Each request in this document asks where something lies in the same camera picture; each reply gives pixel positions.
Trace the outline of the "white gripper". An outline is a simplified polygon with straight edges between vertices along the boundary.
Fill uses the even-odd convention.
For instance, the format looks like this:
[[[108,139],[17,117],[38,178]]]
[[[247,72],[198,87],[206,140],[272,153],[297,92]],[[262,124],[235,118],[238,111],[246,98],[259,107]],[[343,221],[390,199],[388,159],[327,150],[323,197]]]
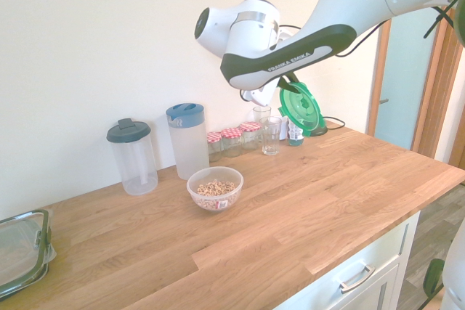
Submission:
[[[295,75],[284,75],[279,79],[279,87],[286,91],[297,93],[298,90],[291,85],[297,83],[298,78]],[[240,97],[245,102],[253,102],[258,106],[268,106],[271,102],[273,94],[278,86],[278,78],[260,79],[253,76],[244,78],[245,89],[240,90]]]

